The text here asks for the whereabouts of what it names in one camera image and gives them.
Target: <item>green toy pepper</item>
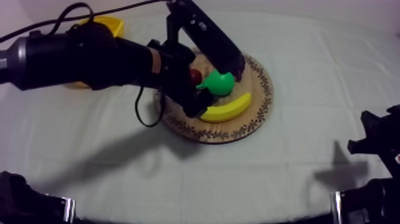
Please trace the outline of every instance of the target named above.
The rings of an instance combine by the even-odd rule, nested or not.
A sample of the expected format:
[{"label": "green toy pepper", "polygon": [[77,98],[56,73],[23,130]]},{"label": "green toy pepper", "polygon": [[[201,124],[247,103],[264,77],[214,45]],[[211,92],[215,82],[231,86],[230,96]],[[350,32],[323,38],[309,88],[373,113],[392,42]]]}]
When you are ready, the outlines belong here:
[{"label": "green toy pepper", "polygon": [[220,74],[217,70],[213,70],[210,75],[196,89],[208,88],[211,94],[217,96],[229,95],[235,86],[235,77],[230,73]]}]

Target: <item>wooden plate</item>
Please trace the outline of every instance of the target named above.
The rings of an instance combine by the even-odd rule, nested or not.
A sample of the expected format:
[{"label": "wooden plate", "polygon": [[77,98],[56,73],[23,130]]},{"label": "wooden plate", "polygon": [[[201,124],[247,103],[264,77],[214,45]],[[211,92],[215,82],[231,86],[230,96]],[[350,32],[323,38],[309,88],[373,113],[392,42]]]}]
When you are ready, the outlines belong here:
[{"label": "wooden plate", "polygon": [[[214,67],[207,58],[194,49],[196,59],[191,68],[199,70],[207,77]],[[251,92],[250,106],[237,118],[222,123],[208,123],[199,119],[190,119],[185,116],[181,106],[171,99],[166,99],[166,110],[163,116],[164,123],[173,131],[186,138],[204,143],[226,143],[242,139],[255,132],[266,120],[272,107],[273,85],[267,71],[251,56],[245,57],[245,69],[241,82],[236,82],[233,92],[220,98],[215,105],[230,103],[241,95]],[[154,92],[156,109],[160,110],[160,95]]]}]

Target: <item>toy banana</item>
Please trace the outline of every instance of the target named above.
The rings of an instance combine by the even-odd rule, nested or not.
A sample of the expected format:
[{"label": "toy banana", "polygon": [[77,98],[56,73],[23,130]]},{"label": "toy banana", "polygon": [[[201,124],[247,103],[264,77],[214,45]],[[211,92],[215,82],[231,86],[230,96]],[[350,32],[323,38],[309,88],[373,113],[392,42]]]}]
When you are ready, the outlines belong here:
[{"label": "toy banana", "polygon": [[201,120],[212,123],[226,122],[240,115],[250,105],[251,93],[243,94],[238,99],[222,106],[208,107],[200,117]]}]

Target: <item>red toy fruit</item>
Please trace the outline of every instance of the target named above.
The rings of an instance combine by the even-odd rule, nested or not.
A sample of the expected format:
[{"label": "red toy fruit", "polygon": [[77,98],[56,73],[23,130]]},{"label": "red toy fruit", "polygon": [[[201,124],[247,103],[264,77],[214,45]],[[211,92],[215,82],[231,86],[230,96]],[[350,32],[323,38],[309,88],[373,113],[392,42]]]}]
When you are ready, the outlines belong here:
[{"label": "red toy fruit", "polygon": [[192,78],[193,86],[200,85],[203,81],[203,76],[201,75],[201,72],[197,69],[190,69],[190,77]]}]

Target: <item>white table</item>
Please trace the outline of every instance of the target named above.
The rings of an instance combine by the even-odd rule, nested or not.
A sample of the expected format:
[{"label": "white table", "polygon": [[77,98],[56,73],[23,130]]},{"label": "white table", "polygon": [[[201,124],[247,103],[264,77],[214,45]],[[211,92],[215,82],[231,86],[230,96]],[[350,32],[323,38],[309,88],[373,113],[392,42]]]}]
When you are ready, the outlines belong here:
[{"label": "white table", "polygon": [[[147,129],[138,87],[0,86],[0,169],[38,190],[75,198],[81,217],[129,223],[257,223],[319,214],[329,194],[389,176],[378,157],[349,155],[364,137],[360,113],[400,103],[394,35],[257,13],[210,13],[269,72],[266,123],[225,145]],[[126,20],[128,38],[165,40],[165,16]],[[193,43],[182,33],[181,42]],[[151,90],[142,114],[154,118]]]}]

